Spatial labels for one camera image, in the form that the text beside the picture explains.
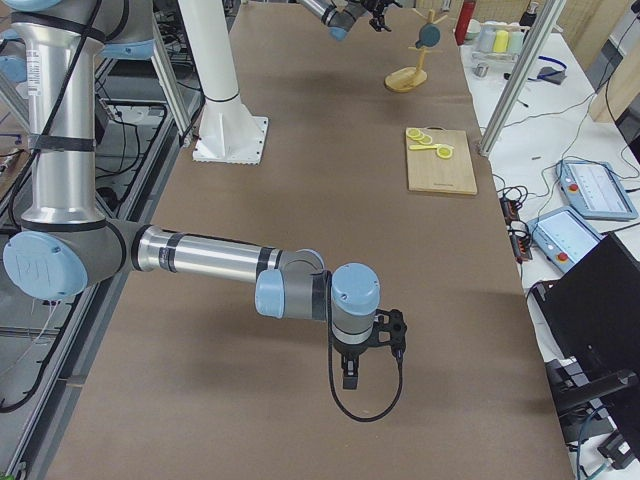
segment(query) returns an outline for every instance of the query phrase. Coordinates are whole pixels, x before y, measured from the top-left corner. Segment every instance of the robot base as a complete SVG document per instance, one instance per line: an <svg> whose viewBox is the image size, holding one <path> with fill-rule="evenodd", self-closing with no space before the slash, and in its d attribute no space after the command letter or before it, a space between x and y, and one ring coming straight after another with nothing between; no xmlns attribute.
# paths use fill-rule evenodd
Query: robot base
<svg viewBox="0 0 640 480"><path fill-rule="evenodd" d="M252 116L239 97L224 103L207 101L193 159L257 165L268 126L269 120Z"/></svg>

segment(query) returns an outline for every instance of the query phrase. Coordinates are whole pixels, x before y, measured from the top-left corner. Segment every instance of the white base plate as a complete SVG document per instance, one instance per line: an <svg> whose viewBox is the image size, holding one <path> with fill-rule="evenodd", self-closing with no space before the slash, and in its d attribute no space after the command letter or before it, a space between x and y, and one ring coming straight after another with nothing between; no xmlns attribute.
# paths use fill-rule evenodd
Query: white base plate
<svg viewBox="0 0 640 480"><path fill-rule="evenodd" d="M262 160L262 151L264 150L265 139L267 138L267 130L269 128L269 119L267 117L253 117L256 124L262 131L262 136L254 139L227 153L224 157L216 157L207 147L207 138L201 138L196 143L193 150L193 159L197 162L220 162L220 163L238 163L243 165L258 165Z"/></svg>

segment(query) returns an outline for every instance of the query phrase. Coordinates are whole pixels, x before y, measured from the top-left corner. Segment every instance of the wooden cutting board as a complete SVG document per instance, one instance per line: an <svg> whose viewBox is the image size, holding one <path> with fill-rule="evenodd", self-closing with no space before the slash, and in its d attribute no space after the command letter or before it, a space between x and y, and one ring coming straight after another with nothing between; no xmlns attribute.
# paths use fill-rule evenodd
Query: wooden cutting board
<svg viewBox="0 0 640 480"><path fill-rule="evenodd" d="M409 150L410 145L418 144L406 136L407 173L409 190L418 192L458 193L476 195L478 187L473 174L467 134L461 130L436 130L419 128L433 138L433 143L453 146L453 156L444 160L435 150Z"/></svg>

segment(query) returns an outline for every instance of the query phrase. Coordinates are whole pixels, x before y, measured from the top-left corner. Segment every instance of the white table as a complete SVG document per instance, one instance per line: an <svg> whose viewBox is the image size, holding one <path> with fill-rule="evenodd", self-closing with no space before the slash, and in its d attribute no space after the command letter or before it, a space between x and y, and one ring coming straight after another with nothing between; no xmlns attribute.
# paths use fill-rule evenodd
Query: white table
<svg viewBox="0 0 640 480"><path fill-rule="evenodd" d="M528 116L561 112L572 105L583 101L584 103L560 115L529 119L524 123L505 128L489 157L494 173L502 177L507 186L525 185L530 192L540 195L547 191L547 186L540 172L558 162L563 154L565 156L575 155L593 161L606 161L612 165L616 173L622 176L634 176L636 172L625 163L621 156L621 151L626 147L626 143L615 125L613 123L595 123L588 115L585 119L592 99L588 99L588 97L594 91L560 34L550 36L542 55L556 58L567 64L567 78L560 86L543 81L527 82L519 98L529 107L527 108L521 103L516 104L507 120L507 125ZM478 124L481 127L486 127L507 83L503 74L510 72L513 65L489 61L487 62L489 63L488 75L485 78L478 78L473 74L472 69L480 60L473 58L472 47L463 46L461 56L469 90L473 95ZM549 65L553 66L548 62L538 61L538 65L533 68L530 76L535 77L540 68ZM578 132L578 126L583 119L584 122ZM629 149L624 150L623 155L627 161L638 168ZM552 187L556 180L554 169L547 170L545 176L547 184ZM640 179L623 180L622 185L627 189L637 188L640 187ZM502 187L502 182L496 179L496 188ZM558 185L555 185L552 191L553 196L550 201L548 196L544 198L529 197L520 211L522 220L528 221L563 205L568 205ZM636 208L640 210L640 192L631 193L630 196ZM600 232L627 225L626 222L606 221L592 221L591 224ZM622 231L618 236L636 258L640 258L640 226ZM553 280L562 275L535 247L533 255L532 261L523 264L522 286L525 290L540 280ZM529 310L545 362L554 358L562 358L560 349L533 299L529 300ZM596 447L605 438L606 435L594 437L582 447L580 463L589 473L595 471L603 462L603 457L598 453ZM573 454L570 456L575 466L575 456ZM640 478L640 462L632 462L623 471L608 469L598 478L602 480L637 480Z"/></svg>

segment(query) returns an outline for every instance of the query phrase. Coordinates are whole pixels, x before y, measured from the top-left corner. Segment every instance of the black monitor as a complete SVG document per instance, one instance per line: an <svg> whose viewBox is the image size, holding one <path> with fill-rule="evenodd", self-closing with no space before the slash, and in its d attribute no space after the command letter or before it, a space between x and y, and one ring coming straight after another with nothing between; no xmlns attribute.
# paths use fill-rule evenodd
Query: black monitor
<svg viewBox="0 0 640 480"><path fill-rule="evenodd" d="M562 353L576 357L589 380L625 369L640 375L640 263L615 234L546 292L543 311ZM640 387L602 401L640 458Z"/></svg>

